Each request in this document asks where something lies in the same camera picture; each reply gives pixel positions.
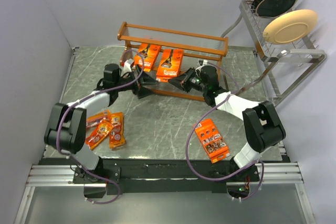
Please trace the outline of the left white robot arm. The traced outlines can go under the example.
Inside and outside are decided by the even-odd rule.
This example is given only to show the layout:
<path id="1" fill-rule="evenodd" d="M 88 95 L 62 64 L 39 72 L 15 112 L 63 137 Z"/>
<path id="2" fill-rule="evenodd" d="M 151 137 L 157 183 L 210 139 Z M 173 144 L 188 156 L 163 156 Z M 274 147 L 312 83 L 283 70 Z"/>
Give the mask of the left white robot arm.
<path id="1" fill-rule="evenodd" d="M 129 61 L 123 69 L 115 63 L 107 64 L 103 78 L 88 96 L 72 103 L 56 103 L 53 106 L 44 135 L 45 144 L 84 167 L 85 176 L 91 182 L 100 182 L 104 177 L 102 160 L 85 144 L 87 118 L 111 106 L 119 92 L 130 90 L 141 99 L 153 94 L 146 86 L 156 83 L 139 66 L 132 70 Z"/>

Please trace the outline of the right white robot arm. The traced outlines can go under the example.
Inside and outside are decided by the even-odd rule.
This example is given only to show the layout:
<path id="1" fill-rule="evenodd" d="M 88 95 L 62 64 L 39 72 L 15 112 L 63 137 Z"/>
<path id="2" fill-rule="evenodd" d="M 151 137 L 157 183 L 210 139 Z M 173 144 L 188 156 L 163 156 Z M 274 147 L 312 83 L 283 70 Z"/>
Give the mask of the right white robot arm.
<path id="1" fill-rule="evenodd" d="M 233 157 L 233 166 L 229 169 L 233 180 L 242 181 L 248 175 L 247 167 L 284 140 L 286 131 L 273 103 L 250 101 L 222 88 L 218 80 L 219 69 L 215 64 L 203 63 L 171 78 L 169 84 L 184 92 L 197 90 L 212 111 L 224 111 L 243 121 L 246 144 Z"/>

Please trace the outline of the orange razor box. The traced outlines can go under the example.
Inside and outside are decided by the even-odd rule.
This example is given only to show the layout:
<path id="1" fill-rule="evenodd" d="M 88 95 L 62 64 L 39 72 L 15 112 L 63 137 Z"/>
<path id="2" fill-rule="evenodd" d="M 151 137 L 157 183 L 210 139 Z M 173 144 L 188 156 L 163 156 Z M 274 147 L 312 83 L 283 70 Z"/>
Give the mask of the orange razor box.
<path id="1" fill-rule="evenodd" d="M 134 64 L 143 67 L 144 71 L 150 72 L 156 59 L 161 51 L 161 46 L 153 44 L 141 44 L 138 48 L 138 53 L 134 56 Z"/>
<path id="2" fill-rule="evenodd" d="M 171 78 L 179 75 L 183 52 L 183 49 L 163 50 L 163 55 L 156 71 L 156 80 L 158 82 L 168 82 Z"/>
<path id="3" fill-rule="evenodd" d="M 201 121 L 196 126 L 195 133 L 213 164 L 230 156 L 229 147 L 212 119 Z"/>

